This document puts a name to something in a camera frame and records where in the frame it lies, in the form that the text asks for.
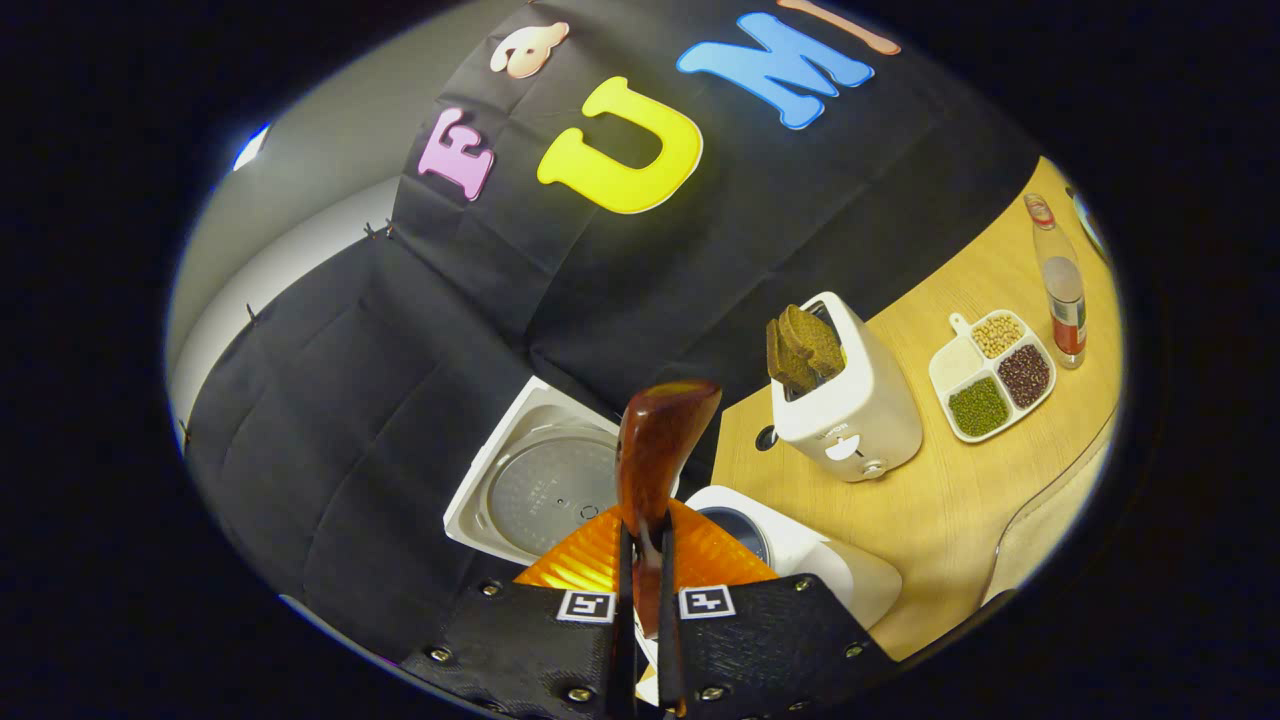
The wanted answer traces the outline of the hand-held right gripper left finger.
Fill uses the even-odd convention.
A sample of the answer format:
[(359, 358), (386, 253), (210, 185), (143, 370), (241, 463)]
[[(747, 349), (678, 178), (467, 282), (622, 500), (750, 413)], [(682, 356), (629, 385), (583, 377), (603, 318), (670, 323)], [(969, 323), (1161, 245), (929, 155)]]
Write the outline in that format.
[(635, 717), (631, 551), (618, 510), (602, 512), (516, 578), (472, 580), (402, 667), (502, 717)]

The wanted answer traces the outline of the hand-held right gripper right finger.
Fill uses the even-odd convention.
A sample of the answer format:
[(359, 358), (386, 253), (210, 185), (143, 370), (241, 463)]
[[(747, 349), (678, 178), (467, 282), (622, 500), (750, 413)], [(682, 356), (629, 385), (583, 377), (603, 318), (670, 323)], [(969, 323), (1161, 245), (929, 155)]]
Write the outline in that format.
[(675, 502), (663, 538), (657, 674), (684, 719), (818, 719), (887, 682), (896, 662), (826, 580), (781, 577)]

